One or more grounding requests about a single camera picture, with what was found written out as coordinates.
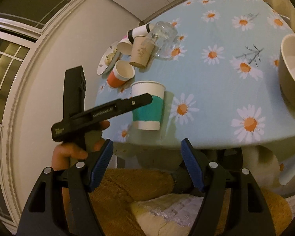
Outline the person's left hand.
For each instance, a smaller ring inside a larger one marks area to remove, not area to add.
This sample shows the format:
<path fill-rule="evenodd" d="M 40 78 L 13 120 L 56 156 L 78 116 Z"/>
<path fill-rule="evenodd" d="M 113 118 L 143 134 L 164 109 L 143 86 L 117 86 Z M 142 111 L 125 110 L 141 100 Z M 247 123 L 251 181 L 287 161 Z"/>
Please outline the person's left hand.
<path fill-rule="evenodd" d="M 109 128 L 110 122 L 105 120 L 100 123 L 100 129 L 103 131 Z M 102 145 L 104 144 L 104 138 L 100 138 L 95 144 L 93 151 L 100 151 Z M 60 171 L 70 168 L 70 158 L 85 160 L 88 157 L 87 151 L 84 151 L 82 148 L 78 147 L 74 143 L 62 143 L 57 145 L 54 148 L 52 156 L 52 165 L 51 167 L 55 171 Z"/>

